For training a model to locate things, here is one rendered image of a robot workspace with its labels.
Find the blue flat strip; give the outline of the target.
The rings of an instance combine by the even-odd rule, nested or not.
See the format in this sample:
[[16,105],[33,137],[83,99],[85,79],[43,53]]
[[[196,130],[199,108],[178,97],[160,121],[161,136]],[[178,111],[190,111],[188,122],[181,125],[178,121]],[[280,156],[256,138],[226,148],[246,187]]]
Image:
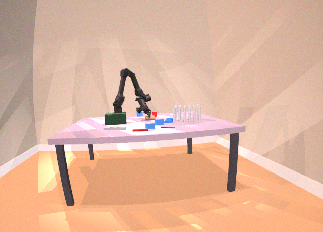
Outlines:
[[173,118],[166,118],[164,123],[173,123]]

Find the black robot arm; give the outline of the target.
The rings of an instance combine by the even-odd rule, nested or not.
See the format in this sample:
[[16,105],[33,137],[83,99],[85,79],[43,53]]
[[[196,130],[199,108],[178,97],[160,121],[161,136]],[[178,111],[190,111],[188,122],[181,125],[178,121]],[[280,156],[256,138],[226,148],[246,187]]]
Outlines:
[[[125,97],[123,96],[124,93],[124,87],[125,87],[125,81],[127,76],[129,76],[131,78],[132,84],[134,86],[135,89],[135,95],[138,96],[138,98],[136,98],[135,101],[138,101],[138,103],[142,103],[142,102],[148,102],[151,101],[151,97],[149,94],[144,94],[142,89],[140,88],[138,81],[135,77],[135,73],[133,73],[132,71],[128,70],[128,68],[125,69],[121,69],[120,71],[120,85],[119,85],[119,91],[118,94],[115,98],[114,103],[112,103],[112,105],[114,106],[114,113],[122,113],[122,105],[124,102]],[[138,112],[139,114],[142,112],[141,111],[141,106],[139,108],[136,108],[136,112]]]

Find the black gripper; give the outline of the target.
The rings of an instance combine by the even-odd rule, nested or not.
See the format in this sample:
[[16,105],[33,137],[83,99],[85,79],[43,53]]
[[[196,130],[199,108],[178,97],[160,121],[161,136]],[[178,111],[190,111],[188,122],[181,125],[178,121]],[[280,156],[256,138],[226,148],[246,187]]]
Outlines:
[[146,105],[146,103],[145,102],[142,102],[142,103],[140,103],[140,106],[142,107],[141,108],[141,111],[144,111],[143,113],[146,114],[146,115],[148,115],[149,118],[151,118],[150,117],[151,116],[151,110],[148,108],[148,106]]

